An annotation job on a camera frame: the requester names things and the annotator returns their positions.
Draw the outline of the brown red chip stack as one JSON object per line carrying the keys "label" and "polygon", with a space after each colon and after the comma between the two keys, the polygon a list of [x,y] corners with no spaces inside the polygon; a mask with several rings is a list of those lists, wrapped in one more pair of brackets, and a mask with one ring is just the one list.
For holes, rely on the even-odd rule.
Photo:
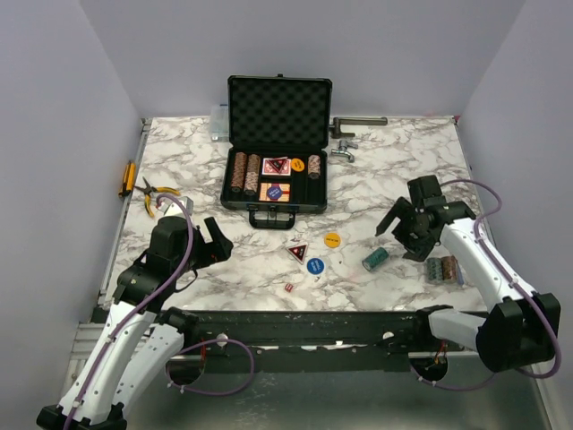
{"label": "brown red chip stack", "polygon": [[445,282],[456,283],[458,281],[458,260],[453,255],[444,256],[440,259],[442,279]]}

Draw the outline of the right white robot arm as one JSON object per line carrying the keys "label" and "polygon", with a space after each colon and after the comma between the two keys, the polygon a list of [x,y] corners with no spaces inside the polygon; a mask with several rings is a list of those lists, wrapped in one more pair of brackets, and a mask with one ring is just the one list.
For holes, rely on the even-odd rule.
{"label": "right white robot arm", "polygon": [[387,229],[404,246],[405,258],[425,261],[436,245],[444,246],[477,286],[487,316],[462,313],[438,305],[417,313],[412,340],[421,350],[435,349],[444,340],[478,353],[497,374],[552,363],[540,376],[554,376],[562,361],[558,341],[560,302],[551,293],[540,294],[510,266],[481,228],[477,216],[462,201],[450,202],[434,175],[407,184],[409,196],[398,198],[376,228]]}

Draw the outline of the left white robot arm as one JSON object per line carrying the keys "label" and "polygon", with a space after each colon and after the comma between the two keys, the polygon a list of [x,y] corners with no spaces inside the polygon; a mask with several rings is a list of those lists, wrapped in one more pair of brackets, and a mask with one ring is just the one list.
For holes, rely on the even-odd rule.
{"label": "left white robot arm", "polygon": [[114,301],[95,347],[73,386],[44,407],[42,429],[125,429],[130,404],[176,352],[199,340],[194,317],[172,308],[177,281],[231,256],[232,242],[214,218],[204,220],[211,240],[184,215],[165,216],[152,229],[149,247],[117,279]]}

